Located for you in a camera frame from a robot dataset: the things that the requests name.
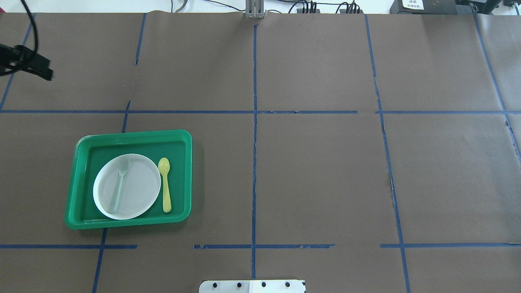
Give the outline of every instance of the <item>fork handle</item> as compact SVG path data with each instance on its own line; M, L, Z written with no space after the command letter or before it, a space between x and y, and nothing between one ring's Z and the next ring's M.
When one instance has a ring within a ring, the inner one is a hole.
M170 201L170 190L168 189L168 178L163 176L163 212L169 213L172 210Z
M122 183L123 183L123 176L119 176L118 185L116 186L116 191L114 192L114 196L112 197L112 201L110 203L110 209L108 209L109 214L114 214L118 210L119 198L121 196L121 184Z

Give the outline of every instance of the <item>yellow plastic spoon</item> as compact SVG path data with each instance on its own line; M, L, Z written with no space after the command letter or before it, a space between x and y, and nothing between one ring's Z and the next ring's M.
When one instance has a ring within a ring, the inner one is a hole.
M163 212L169 213L172 210L172 202L170 201L170 190L168 190L168 171L170 171L170 162L167 158L161 158L157 165L159 173L163 177Z

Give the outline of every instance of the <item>paper plate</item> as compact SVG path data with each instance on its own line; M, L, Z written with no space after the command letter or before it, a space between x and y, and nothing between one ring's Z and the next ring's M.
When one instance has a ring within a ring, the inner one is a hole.
M119 206L114 214L109 210L119 180L121 159L127 156L129 169L123 177ZM139 154L125 154L110 160L94 181L93 196L96 207L112 219L135 218L148 210L156 201L161 188L161 175L149 158Z

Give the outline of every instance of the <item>black clamp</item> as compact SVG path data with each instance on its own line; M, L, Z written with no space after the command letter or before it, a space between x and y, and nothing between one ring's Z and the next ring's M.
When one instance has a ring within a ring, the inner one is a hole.
M33 53L33 50L22 45L11 48L0 44L0 72L5 72L5 69L16 70L21 65L25 65L31 59ZM40 54L35 54L22 71L50 81L53 78L53 71L49 69L49 63L51 63L49 59Z

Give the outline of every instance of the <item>sticker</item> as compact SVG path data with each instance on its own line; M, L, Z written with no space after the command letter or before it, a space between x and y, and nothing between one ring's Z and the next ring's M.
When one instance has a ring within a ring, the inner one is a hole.
M404 8L423 10L423 0L402 0Z

